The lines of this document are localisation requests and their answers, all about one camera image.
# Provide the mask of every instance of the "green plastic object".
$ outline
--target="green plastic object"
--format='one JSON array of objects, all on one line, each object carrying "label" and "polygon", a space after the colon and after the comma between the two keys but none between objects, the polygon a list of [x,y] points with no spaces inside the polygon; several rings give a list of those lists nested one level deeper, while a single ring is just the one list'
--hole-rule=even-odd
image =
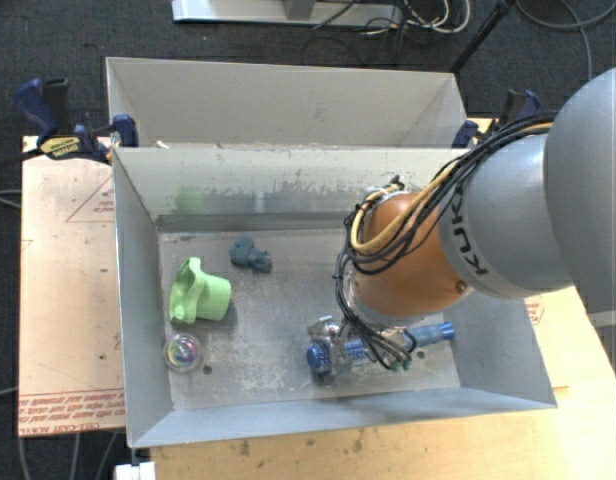
[{"label": "green plastic object", "polygon": [[230,282],[201,270],[200,258],[188,258],[170,290],[170,320],[191,324],[197,318],[221,320],[230,303]]}]

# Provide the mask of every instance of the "cardboard sheet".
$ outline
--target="cardboard sheet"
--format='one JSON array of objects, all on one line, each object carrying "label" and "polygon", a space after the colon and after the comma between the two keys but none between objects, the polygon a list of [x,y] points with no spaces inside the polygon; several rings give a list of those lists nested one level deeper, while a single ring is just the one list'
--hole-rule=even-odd
[{"label": "cardboard sheet", "polygon": [[23,164],[19,435],[125,423],[110,167]]}]

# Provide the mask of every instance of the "gray metal tray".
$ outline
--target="gray metal tray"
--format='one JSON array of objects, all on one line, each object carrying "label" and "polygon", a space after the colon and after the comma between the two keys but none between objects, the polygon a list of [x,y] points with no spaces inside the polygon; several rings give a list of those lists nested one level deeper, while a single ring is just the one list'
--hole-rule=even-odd
[{"label": "gray metal tray", "polygon": [[[453,151],[397,148],[138,148],[115,151],[119,287],[132,447],[382,425],[554,406],[523,301],[473,293],[424,323],[456,337],[424,349],[408,372],[353,369],[313,384],[306,327],[339,317],[331,275],[342,220],[368,184],[401,174],[428,182]],[[273,270],[234,266],[242,231]],[[219,322],[173,326],[172,280],[189,256],[232,284]],[[175,332],[201,342],[205,364],[173,372],[162,347]]]}]

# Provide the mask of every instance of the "black carpet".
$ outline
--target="black carpet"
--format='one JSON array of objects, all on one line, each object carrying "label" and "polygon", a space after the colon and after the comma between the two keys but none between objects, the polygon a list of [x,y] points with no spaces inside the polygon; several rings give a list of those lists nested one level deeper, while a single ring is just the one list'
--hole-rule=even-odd
[{"label": "black carpet", "polygon": [[[17,154],[19,138],[37,131],[12,103],[17,87],[30,78],[67,77],[73,121],[82,122],[89,112],[97,126],[108,117],[103,71],[107,56],[448,71],[498,0],[471,0],[473,18],[460,34],[440,37],[421,31],[401,45],[395,38],[368,39],[333,28],[175,25],[171,1],[0,0],[0,159]],[[584,20],[606,10],[613,0],[567,1]],[[572,20],[555,0],[522,2],[539,18]],[[616,66],[616,13],[587,33],[593,76]],[[586,78],[579,32],[549,31],[513,9],[465,65],[459,83],[469,115],[493,116],[501,110],[509,88],[532,90],[545,108],[558,109]],[[19,166],[0,170],[0,190],[20,186]],[[17,384],[19,226],[18,211],[0,205],[0,389]],[[616,350],[614,338],[606,338],[608,350]],[[12,395],[0,398],[0,479],[23,478],[15,401]],[[84,435],[78,479],[94,478],[109,439],[104,432]],[[73,440],[66,436],[27,442],[33,478],[67,478]],[[118,439],[110,464],[127,462],[129,457],[123,439]]]}]

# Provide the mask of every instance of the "blue cylinder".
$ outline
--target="blue cylinder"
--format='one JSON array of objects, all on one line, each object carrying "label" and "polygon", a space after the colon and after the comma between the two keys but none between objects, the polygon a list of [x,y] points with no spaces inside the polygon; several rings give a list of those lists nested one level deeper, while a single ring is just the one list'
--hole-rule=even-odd
[{"label": "blue cylinder", "polygon": [[408,329],[410,334],[417,340],[418,347],[425,347],[443,340],[451,340],[455,337],[455,328],[450,322],[437,325],[424,325]]},{"label": "blue cylinder", "polygon": [[306,362],[315,373],[330,371],[330,350],[322,343],[313,343],[306,350]]}]

